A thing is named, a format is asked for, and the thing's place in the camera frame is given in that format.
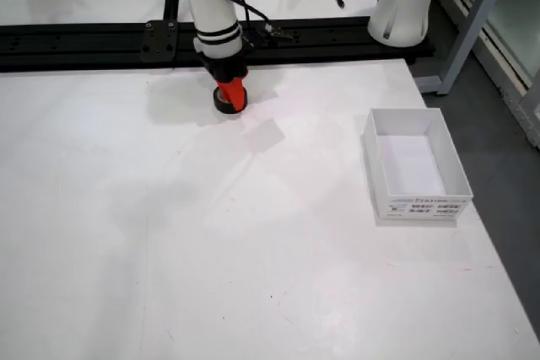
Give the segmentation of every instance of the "metal extrusion frame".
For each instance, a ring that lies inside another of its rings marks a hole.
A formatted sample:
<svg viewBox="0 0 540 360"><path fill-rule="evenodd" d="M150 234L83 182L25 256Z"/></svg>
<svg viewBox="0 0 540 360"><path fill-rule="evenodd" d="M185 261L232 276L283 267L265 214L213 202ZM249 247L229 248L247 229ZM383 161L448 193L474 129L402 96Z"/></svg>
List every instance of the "metal extrusion frame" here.
<svg viewBox="0 0 540 360"><path fill-rule="evenodd" d="M497 0L474 0L471 9L459 27L459 35L450 55L446 58L440 73L433 77L416 78L421 93L448 94L463 68L469 52L488 19L489 12Z"/></svg>
<svg viewBox="0 0 540 360"><path fill-rule="evenodd" d="M200 67L193 23L177 23L178 0L165 0L164 19L129 24L0 26L0 72ZM284 37L261 35L263 22L244 29L246 63L342 62L432 56L425 40L401 49L367 31L369 18L277 20Z"/></svg>

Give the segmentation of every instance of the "open box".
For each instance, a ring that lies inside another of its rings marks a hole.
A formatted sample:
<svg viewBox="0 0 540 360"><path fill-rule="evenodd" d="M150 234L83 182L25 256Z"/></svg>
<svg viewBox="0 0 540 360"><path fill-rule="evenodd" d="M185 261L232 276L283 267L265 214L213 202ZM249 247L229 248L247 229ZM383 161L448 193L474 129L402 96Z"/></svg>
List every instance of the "open box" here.
<svg viewBox="0 0 540 360"><path fill-rule="evenodd" d="M473 198L439 109L373 109L364 147L380 218L456 219Z"/></svg>

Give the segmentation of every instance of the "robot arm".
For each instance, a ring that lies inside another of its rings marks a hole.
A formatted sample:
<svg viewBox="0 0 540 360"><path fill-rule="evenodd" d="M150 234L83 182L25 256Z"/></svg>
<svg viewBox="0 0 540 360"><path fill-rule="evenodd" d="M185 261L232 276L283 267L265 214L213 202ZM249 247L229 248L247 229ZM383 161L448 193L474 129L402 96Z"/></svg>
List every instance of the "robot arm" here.
<svg viewBox="0 0 540 360"><path fill-rule="evenodd" d="M247 67L242 55L242 35L235 8L229 0L188 0L197 37L195 51L216 80L216 106L224 113L245 109L247 94L242 79Z"/></svg>

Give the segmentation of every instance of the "white cylindrical robot base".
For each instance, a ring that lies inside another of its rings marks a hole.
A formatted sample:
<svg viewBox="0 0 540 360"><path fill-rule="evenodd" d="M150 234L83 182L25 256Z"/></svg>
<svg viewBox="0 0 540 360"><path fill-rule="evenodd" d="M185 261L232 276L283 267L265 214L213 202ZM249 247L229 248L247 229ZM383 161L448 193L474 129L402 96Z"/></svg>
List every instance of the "white cylindrical robot base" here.
<svg viewBox="0 0 540 360"><path fill-rule="evenodd" d="M428 32L431 0L379 0L368 32L387 46L416 46Z"/></svg>

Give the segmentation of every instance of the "gray floor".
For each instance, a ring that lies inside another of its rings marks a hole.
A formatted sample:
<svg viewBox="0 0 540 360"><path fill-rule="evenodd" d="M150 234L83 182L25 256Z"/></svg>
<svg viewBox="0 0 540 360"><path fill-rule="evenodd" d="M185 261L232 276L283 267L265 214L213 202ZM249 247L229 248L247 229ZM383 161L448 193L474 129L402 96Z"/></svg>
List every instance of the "gray floor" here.
<svg viewBox="0 0 540 360"><path fill-rule="evenodd" d="M444 57L457 32L436 1L429 24L438 57ZM424 100L443 111L478 213L540 337L540 152L474 56L449 95L426 94Z"/></svg>

